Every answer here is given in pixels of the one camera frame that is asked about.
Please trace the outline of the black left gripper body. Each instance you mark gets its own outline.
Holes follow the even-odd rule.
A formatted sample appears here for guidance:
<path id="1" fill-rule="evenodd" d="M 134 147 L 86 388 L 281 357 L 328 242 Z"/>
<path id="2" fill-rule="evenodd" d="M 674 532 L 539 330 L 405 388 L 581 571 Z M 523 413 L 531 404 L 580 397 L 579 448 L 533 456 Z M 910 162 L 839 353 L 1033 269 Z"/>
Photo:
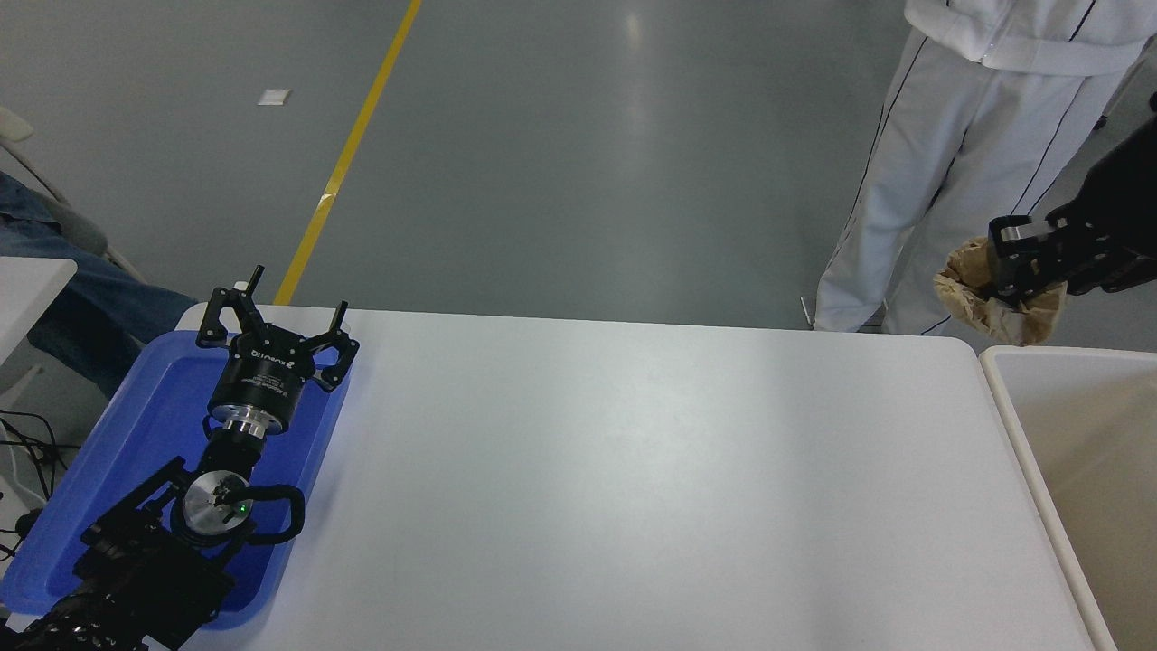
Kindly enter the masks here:
<path id="1" fill-rule="evenodd" d="M 211 395 L 211 415 L 224 423 L 243 407 L 263 410 L 288 428 L 305 380 L 314 379 L 315 360 L 305 339 L 292 333 L 246 333 L 234 336 L 224 372 Z"/>

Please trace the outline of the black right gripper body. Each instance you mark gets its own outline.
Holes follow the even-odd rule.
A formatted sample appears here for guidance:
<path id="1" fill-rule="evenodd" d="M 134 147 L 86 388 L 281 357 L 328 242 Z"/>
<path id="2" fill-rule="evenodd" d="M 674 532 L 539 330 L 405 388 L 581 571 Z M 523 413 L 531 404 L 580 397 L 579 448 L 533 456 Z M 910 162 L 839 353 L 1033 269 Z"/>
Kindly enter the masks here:
<path id="1" fill-rule="evenodd" d="M 1047 215 L 1047 267 L 1154 272 L 1156 118 L 1088 170 L 1071 201 Z"/>

